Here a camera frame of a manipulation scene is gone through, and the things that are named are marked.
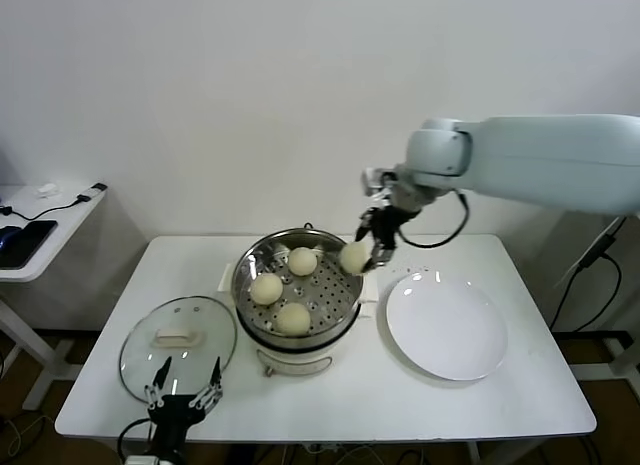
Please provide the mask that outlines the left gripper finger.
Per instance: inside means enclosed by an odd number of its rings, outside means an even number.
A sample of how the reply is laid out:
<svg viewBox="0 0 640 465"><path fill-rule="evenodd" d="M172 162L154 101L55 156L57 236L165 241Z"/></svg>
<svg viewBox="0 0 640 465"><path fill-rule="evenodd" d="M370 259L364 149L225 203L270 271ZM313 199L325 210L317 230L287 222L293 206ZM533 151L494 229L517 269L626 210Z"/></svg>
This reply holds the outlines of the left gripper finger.
<svg viewBox="0 0 640 465"><path fill-rule="evenodd" d="M169 370L171 368L172 357L169 356L164 361L163 365L156 371L154 378L150 385L144 387L145 400L149 408L158 408L163 405L163 400L160 396Z"/></svg>
<svg viewBox="0 0 640 465"><path fill-rule="evenodd" d="M221 360L217 358L208 385L192 400L192 407L208 414L217 406L222 397Z"/></svg>

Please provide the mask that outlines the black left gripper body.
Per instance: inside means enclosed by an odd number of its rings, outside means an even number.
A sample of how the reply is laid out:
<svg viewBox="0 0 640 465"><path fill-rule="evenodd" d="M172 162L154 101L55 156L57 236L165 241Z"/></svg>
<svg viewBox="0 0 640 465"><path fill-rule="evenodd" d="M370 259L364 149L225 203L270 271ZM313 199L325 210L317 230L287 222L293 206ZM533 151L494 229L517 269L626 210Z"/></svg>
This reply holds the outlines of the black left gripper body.
<svg viewBox="0 0 640 465"><path fill-rule="evenodd" d="M148 407L148 415L155 425L151 439L152 451L182 451L189 429L206 417L201 405L190 406L195 395L164 395Z"/></svg>

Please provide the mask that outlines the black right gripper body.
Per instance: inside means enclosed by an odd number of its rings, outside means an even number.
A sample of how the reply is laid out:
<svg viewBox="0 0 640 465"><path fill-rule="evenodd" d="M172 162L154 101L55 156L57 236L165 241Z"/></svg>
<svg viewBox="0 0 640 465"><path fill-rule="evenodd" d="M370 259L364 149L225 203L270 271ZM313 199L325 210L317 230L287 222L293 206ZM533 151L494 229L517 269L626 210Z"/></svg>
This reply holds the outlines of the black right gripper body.
<svg viewBox="0 0 640 465"><path fill-rule="evenodd" d="M381 250L394 250L396 233L405 222L406 213L398 208L373 208L369 226L375 245Z"/></svg>

